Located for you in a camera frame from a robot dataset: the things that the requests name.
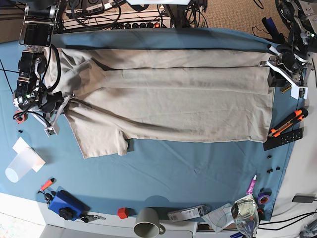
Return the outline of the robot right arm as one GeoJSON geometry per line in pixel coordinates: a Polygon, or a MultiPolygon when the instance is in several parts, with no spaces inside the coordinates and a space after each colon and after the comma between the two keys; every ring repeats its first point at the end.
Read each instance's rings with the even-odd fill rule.
{"type": "Polygon", "coordinates": [[[57,134],[58,117],[63,113],[70,95],[54,92],[60,82],[61,65],[57,48],[52,45],[52,36],[57,24],[62,0],[24,1],[24,19],[19,44],[25,46],[18,64],[19,77],[13,92],[13,104],[17,108],[13,119],[22,122],[32,114],[44,125],[46,134],[57,134]],[[52,87],[44,84],[51,55],[55,55],[57,78],[52,87]]]}

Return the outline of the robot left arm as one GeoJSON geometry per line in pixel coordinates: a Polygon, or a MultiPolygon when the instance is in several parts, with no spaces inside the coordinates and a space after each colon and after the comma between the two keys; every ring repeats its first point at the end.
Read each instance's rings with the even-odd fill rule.
{"type": "Polygon", "coordinates": [[[315,70],[313,57],[317,53],[317,2],[315,0],[276,0],[278,14],[289,30],[286,38],[278,32],[271,18],[262,23],[272,37],[268,49],[273,53],[261,66],[270,67],[270,87],[298,86],[304,92],[307,79],[315,70]]]}

